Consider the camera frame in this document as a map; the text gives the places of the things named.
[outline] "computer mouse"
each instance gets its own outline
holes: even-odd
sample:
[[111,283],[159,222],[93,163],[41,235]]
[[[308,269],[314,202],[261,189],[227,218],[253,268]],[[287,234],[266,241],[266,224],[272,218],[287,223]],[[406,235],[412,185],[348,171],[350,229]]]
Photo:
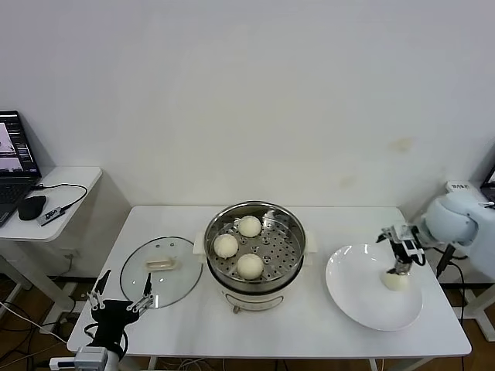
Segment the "computer mouse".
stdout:
[[45,206],[46,196],[28,197],[17,206],[20,220],[33,220],[41,215]]

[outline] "laptop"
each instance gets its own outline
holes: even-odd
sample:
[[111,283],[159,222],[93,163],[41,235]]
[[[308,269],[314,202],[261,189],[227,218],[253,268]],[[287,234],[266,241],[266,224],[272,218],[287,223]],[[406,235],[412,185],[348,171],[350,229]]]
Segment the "laptop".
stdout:
[[495,202],[495,166],[483,181],[480,191],[489,201]]
[[19,112],[0,111],[0,226],[39,179]]

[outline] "floor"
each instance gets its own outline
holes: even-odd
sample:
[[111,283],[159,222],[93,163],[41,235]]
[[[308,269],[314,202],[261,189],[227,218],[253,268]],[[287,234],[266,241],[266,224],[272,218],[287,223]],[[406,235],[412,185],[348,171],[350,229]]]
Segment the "floor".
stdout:
[[[77,300],[84,298],[84,293],[90,288],[89,284],[79,284],[73,296]],[[5,300],[9,292],[13,289],[14,284],[7,280],[0,280],[0,299]],[[476,291],[475,294],[480,294],[482,291]],[[446,291],[447,297],[453,305],[460,305],[460,294],[458,291]],[[26,311],[26,314],[37,323],[40,323],[48,310],[50,309],[51,301],[36,288],[30,291],[21,291],[14,304],[18,305]],[[492,305],[488,311],[488,316],[495,323],[495,305]],[[67,337],[73,328],[75,317],[66,318],[67,322],[63,323],[58,328],[58,333],[61,337]],[[15,329],[22,331],[7,331],[7,329]],[[473,346],[473,352],[465,357],[466,371],[485,371],[495,369],[495,342],[489,343],[485,341],[483,334],[479,330],[474,321],[467,320],[464,322],[469,340]],[[26,354],[39,352],[49,346],[51,349],[33,356],[31,359],[22,359],[17,362],[17,359],[24,357]],[[46,370],[43,368],[43,362],[51,357],[72,356],[65,349],[63,343],[57,343],[57,340],[50,335],[41,335],[38,331],[30,331],[29,324],[15,317],[12,314],[6,314],[0,320],[0,371],[33,371],[34,369]],[[143,369],[148,366],[149,359],[137,358],[137,364]],[[181,359],[162,358],[157,362],[157,369],[178,369]],[[384,369],[392,366],[397,360],[386,359]],[[378,361],[378,369],[381,367],[381,361]],[[183,369],[198,371],[313,371],[313,370],[338,370],[338,371],[368,371],[370,369],[367,360],[301,360],[289,359],[279,360],[278,362],[271,359],[206,359],[201,362],[192,363]],[[421,371],[441,371],[441,370],[461,370],[460,358],[451,359],[434,359],[423,367]]]

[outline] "laptop screen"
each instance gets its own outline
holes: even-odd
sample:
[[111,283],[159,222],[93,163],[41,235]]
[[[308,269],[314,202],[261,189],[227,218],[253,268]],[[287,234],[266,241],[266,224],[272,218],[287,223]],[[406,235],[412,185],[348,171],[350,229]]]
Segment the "laptop screen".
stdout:
[[0,111],[0,176],[39,176],[16,111]]

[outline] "white bun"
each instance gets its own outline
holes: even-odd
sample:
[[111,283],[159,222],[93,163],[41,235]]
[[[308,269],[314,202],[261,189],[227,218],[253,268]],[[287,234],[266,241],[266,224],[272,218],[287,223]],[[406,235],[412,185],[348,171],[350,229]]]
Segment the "white bun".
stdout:
[[384,272],[381,274],[382,283],[392,291],[406,291],[409,287],[409,276],[407,274],[392,274]]
[[237,240],[234,236],[222,234],[213,242],[213,249],[215,250],[216,255],[223,259],[227,259],[233,257],[237,253],[239,246],[237,245]]
[[261,223],[258,218],[248,215],[239,220],[239,233],[244,237],[254,237],[261,232]]
[[237,272],[245,280],[255,280],[263,273],[263,260],[254,254],[245,254],[237,261]]

